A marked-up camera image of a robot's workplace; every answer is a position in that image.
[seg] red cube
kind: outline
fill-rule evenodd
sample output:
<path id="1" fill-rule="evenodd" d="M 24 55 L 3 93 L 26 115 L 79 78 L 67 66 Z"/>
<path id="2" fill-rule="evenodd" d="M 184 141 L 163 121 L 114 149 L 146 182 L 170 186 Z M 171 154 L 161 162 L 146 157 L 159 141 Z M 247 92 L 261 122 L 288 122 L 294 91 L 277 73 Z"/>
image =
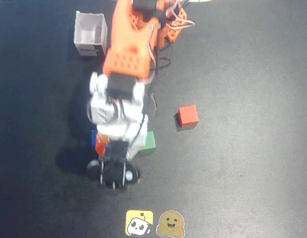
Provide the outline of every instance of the red cube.
<path id="1" fill-rule="evenodd" d="M 198 123 L 197 108 L 195 105 L 180 107 L 179 118 L 181 127 L 195 126 Z"/>

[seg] emoji sticker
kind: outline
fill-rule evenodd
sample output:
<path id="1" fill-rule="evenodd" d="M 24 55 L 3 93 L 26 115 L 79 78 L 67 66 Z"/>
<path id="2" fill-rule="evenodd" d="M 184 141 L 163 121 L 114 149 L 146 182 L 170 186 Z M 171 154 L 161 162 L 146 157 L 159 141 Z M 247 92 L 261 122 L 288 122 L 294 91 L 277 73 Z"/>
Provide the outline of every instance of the emoji sticker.
<path id="1" fill-rule="evenodd" d="M 125 233 L 128 236 L 145 236 L 152 230 L 151 211 L 130 210 L 126 214 Z"/>
<path id="2" fill-rule="evenodd" d="M 167 211 L 163 213 L 160 217 L 156 233 L 161 237 L 184 237 L 185 229 L 183 216 L 177 211 Z"/>

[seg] orange robot arm segment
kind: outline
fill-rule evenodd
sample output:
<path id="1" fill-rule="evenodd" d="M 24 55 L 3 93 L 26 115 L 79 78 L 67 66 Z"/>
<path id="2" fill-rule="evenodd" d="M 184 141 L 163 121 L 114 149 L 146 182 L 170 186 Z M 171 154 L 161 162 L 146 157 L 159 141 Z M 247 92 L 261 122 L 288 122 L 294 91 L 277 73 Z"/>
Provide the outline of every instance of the orange robot arm segment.
<path id="1" fill-rule="evenodd" d="M 164 0 L 158 7 L 163 9 Z M 130 23 L 131 0 L 118 0 L 113 16 L 111 48 L 103 66 L 103 73 L 120 73 L 147 79 L 150 73 L 151 56 L 148 50 L 157 43 L 159 20 L 153 17 L 141 29 L 134 29 Z"/>

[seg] robotic arm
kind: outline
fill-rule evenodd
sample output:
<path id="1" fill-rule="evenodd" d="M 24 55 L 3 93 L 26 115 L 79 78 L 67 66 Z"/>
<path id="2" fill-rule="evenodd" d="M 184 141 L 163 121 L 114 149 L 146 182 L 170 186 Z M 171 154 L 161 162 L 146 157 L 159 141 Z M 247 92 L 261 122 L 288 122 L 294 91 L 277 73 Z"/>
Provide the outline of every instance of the robotic arm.
<path id="1" fill-rule="evenodd" d="M 101 183 L 124 186 L 139 178 L 136 169 L 126 171 L 125 165 L 131 168 L 130 160 L 146 141 L 148 116 L 144 98 L 146 85 L 150 85 L 148 94 L 152 93 L 156 71 L 150 73 L 150 65 L 153 62 L 156 69 L 158 60 L 154 48 L 162 47 L 165 38 L 174 42 L 183 28 L 193 24 L 187 20 L 180 0 L 118 0 L 111 48 L 105 58 L 103 74 L 91 75 L 91 99 L 87 105 L 87 115 L 98 131 L 95 148 L 100 162 L 93 162 L 98 166 L 93 176 Z M 103 161 L 108 144 L 106 169 Z M 124 166 L 119 166 L 120 171 L 113 171 L 118 164 Z M 112 174 L 120 174 L 119 179 L 114 180 Z"/>

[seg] cardboard box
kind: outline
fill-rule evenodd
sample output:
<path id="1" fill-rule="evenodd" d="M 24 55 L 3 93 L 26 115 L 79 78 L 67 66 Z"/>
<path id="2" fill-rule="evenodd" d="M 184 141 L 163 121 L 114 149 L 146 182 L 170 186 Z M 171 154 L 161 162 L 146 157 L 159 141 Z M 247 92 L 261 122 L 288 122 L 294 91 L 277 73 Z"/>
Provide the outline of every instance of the cardboard box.
<path id="1" fill-rule="evenodd" d="M 104 56 L 107 50 L 107 24 L 102 13 L 76 11 L 74 44 L 81 56 Z"/>

